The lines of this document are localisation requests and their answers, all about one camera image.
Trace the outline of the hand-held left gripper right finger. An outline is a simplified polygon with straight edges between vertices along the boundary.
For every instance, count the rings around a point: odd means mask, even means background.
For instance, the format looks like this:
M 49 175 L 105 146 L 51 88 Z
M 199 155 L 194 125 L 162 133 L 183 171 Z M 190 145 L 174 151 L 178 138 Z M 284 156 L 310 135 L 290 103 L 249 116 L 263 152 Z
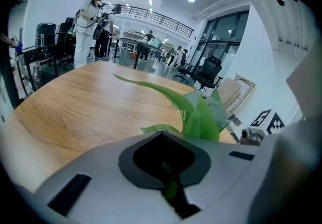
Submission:
M 216 143 L 164 132 L 193 153 L 194 162 L 179 178 L 175 212 L 162 224 L 247 224 L 257 185 L 246 189 L 243 175 L 258 151 L 256 146 Z

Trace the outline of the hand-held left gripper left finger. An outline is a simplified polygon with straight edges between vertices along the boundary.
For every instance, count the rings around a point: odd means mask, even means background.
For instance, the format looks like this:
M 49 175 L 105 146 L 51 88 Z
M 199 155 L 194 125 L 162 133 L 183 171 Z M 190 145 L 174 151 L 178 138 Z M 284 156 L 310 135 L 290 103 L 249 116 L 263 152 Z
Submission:
M 49 205 L 80 174 L 89 182 L 66 218 L 80 224 L 179 224 L 182 219 L 159 190 L 138 188 L 121 173 L 120 154 L 156 134 L 147 133 L 95 147 L 49 176 L 36 190 L 36 197 Z

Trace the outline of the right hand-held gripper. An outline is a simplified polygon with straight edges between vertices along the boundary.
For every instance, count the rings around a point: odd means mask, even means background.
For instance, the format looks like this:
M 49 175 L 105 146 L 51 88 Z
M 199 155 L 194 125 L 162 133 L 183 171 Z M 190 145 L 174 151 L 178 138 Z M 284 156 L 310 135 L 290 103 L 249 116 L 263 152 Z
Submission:
M 274 110 L 262 111 L 247 128 L 241 131 L 240 143 L 260 145 L 264 137 L 280 133 L 284 127 L 283 121 Z

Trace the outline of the small potted green plant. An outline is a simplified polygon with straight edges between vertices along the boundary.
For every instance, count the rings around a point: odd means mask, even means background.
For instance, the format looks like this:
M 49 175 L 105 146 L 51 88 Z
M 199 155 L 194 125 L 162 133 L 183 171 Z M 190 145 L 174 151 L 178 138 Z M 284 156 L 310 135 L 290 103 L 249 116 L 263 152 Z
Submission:
M 219 142 L 223 125 L 218 125 L 206 99 L 199 97 L 196 105 L 184 96 L 149 82 L 134 84 L 151 88 L 173 103 L 180 111 L 185 137 Z M 129 147 L 119 156 L 119 169 L 133 185 L 142 189 L 161 191 L 169 204 L 177 207 L 192 202 L 186 189 L 198 185 L 211 168 L 211 158 L 202 148 L 174 134 L 177 130 L 168 124 L 155 124 L 142 129 L 151 135 Z

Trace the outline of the person's right forearm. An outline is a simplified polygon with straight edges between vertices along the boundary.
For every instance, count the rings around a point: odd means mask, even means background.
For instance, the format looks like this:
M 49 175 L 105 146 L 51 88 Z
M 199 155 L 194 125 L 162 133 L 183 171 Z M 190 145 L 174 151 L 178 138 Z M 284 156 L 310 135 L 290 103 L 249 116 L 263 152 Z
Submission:
M 259 220 L 305 222 L 322 194 L 322 116 L 287 127 L 274 146 L 253 206 Z

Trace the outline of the brown cardboard sheets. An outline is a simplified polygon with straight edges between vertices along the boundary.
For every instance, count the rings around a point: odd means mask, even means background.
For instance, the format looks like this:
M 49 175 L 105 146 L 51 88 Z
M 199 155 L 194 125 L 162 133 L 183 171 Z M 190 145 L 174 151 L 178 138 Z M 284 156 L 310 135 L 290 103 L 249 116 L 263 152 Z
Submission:
M 240 102 L 241 88 L 241 83 L 231 78 L 224 79 L 219 86 L 218 93 L 226 111 L 235 111 L 237 109 Z

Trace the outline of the black office chair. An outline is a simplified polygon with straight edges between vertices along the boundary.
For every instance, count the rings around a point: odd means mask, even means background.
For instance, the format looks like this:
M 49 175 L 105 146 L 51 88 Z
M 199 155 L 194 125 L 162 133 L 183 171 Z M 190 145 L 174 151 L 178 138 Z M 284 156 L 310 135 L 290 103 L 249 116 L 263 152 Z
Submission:
M 58 26 L 56 32 L 58 66 L 62 66 L 63 70 L 66 70 L 67 66 L 74 62 L 76 37 L 73 33 L 73 21 L 74 18 L 67 17 L 65 22 Z
M 186 76 L 189 76 L 189 78 L 195 83 L 196 78 L 194 75 L 195 67 L 189 63 L 186 63 L 184 67 L 179 67 L 177 69 L 177 74 L 173 75 L 174 78 L 179 78 L 180 82 L 185 81 L 186 83 L 189 82 L 189 80 L 186 78 Z
M 196 75 L 196 81 L 200 84 L 199 90 L 205 90 L 205 87 L 215 89 L 219 81 L 222 80 L 222 77 L 218 77 L 218 80 L 214 82 L 221 70 L 222 66 L 219 58 L 214 56 L 206 58 L 200 71 Z

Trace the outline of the black framed glass door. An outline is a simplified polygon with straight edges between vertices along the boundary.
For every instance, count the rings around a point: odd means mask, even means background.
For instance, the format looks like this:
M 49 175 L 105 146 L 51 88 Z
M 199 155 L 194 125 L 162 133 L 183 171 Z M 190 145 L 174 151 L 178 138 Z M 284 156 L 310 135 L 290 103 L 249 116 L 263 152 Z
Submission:
M 249 11 L 241 11 L 215 18 L 207 22 L 190 64 L 203 65 L 212 56 L 221 60 L 219 76 L 225 77 L 242 41 Z

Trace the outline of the black desk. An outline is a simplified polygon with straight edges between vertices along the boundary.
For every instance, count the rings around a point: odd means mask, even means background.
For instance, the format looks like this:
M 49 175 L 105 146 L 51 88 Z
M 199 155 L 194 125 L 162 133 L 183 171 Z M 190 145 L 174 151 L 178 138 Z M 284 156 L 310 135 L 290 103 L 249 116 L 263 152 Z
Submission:
M 59 77 L 59 69 L 63 69 L 62 66 L 58 66 L 59 59 L 56 44 L 24 49 L 22 53 L 16 53 L 15 60 L 18 66 L 23 66 L 26 69 L 26 79 L 31 84 L 33 92 Z M 33 66 L 38 67 L 39 84 L 34 82 Z

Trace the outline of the black equipment case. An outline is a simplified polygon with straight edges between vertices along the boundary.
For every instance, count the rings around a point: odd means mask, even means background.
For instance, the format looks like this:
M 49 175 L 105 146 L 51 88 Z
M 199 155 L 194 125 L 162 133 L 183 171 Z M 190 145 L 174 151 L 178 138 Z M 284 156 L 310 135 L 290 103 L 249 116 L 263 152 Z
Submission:
M 55 37 L 56 25 L 54 23 L 40 23 L 36 27 L 35 46 L 54 45 Z

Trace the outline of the black mezzanine railing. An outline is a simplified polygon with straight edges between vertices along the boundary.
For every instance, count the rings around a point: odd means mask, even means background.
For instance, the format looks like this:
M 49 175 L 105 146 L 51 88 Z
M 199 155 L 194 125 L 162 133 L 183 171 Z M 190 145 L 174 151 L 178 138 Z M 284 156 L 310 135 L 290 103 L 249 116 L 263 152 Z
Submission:
M 179 36 L 183 39 L 190 39 L 194 29 L 177 21 L 173 18 L 159 14 L 154 11 L 139 7 L 122 5 L 121 13 L 118 15 L 120 20 L 136 23 L 142 26 L 156 27 L 162 32 L 167 32 L 172 36 Z

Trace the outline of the wooden frame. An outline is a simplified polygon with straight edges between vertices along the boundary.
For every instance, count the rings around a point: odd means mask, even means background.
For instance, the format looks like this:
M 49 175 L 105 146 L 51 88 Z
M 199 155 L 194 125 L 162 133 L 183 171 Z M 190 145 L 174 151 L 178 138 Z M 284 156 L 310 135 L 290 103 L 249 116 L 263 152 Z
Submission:
M 238 109 L 249 98 L 256 88 L 256 84 L 237 74 L 234 81 L 240 85 L 239 95 L 235 101 L 236 109 Z

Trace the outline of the round grey pedestal table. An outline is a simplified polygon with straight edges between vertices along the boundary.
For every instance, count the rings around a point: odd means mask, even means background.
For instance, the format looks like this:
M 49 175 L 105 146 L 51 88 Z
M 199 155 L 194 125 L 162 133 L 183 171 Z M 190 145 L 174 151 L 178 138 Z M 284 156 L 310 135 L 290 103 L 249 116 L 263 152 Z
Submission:
M 134 44 L 134 45 L 139 46 L 139 48 L 137 49 L 136 58 L 135 58 L 135 62 L 134 62 L 134 67 L 133 67 L 134 69 L 136 69 L 136 67 L 137 67 L 138 59 L 139 59 L 139 56 L 140 56 L 140 53 L 141 53 L 141 49 L 143 47 L 151 49 L 151 50 L 154 50 L 154 51 L 162 52 L 161 49 L 156 48 L 156 47 L 154 47 L 152 45 L 149 45 L 149 44 L 141 42 L 141 41 L 133 40 L 133 39 L 130 39 L 130 38 L 124 38 L 124 37 L 123 38 L 118 38 L 118 40 L 122 41 L 122 42 L 125 42 L 125 43 L 130 43 L 130 44 Z

